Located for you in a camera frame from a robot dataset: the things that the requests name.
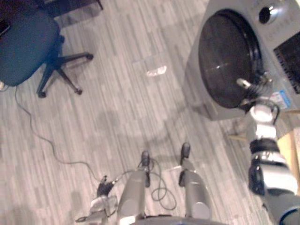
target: laminate floor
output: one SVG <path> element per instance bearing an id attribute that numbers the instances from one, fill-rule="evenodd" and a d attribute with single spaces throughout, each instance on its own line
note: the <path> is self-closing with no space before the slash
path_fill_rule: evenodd
<path id="1" fill-rule="evenodd" d="M 213 219 L 229 224 L 268 224 L 260 199 L 248 190 L 250 151 L 227 134 L 242 131 L 242 119 L 210 121 L 187 104 L 184 70 L 207 0 L 103 0 L 57 20 L 64 55 L 89 51 L 91 62 L 64 69 L 83 89 L 78 96 L 57 76 L 47 98 L 35 92 L 44 67 L 18 87 L 19 102 L 33 115 L 33 128 L 55 143 L 57 157 L 86 161 L 98 178 L 113 178 L 137 166 L 143 150 L 161 163 L 163 177 L 184 216 L 178 183 L 180 147 L 192 145 L 191 160 L 205 180 Z M 160 76 L 147 71 L 166 66 Z M 15 88 L 1 93 L 1 224 L 74 224 L 86 215 L 97 182 L 83 165 L 62 165 L 51 146 L 36 138 L 15 102 Z M 299 122 L 279 122 L 284 133 Z M 120 199 L 126 178 L 113 190 Z M 146 213 L 170 214 L 151 200 Z M 172 205 L 168 197 L 164 202 Z"/>

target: front-loading washer door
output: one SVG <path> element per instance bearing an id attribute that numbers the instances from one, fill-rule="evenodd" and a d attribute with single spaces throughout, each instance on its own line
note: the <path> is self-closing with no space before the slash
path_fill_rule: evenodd
<path id="1" fill-rule="evenodd" d="M 256 83 L 263 72 L 252 28 L 231 10 L 218 11 L 206 21 L 198 54 L 207 92 L 217 104 L 228 109 L 237 108 L 246 97 L 246 91 L 236 80 L 243 78 Z"/>

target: sticker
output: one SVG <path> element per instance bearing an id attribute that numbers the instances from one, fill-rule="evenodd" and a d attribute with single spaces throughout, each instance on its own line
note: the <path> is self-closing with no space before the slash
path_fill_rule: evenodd
<path id="1" fill-rule="evenodd" d="M 271 95 L 270 100 L 279 105 L 280 109 L 288 109 L 291 105 L 291 101 L 286 96 L 284 90 L 274 92 Z"/>

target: blue office chair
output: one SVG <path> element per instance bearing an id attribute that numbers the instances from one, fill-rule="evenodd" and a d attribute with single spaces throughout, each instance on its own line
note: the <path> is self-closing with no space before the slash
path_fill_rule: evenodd
<path id="1" fill-rule="evenodd" d="M 59 57 L 64 42 L 60 28 L 53 18 L 41 8 L 32 8 L 16 0 L 0 1 L 0 81 L 17 86 L 30 78 L 43 64 L 46 68 L 37 89 L 37 95 L 45 98 L 43 91 L 47 81 L 56 70 L 77 94 L 75 87 L 61 66 L 67 62 L 93 55 L 80 54 Z"/>

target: gray appliance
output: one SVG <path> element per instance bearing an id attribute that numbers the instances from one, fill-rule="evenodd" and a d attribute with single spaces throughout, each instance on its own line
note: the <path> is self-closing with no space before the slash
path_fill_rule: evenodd
<path id="1" fill-rule="evenodd" d="M 210 0 L 185 71 L 188 103 L 212 120 L 242 116 L 237 78 L 263 75 L 282 110 L 300 109 L 300 1 Z"/>

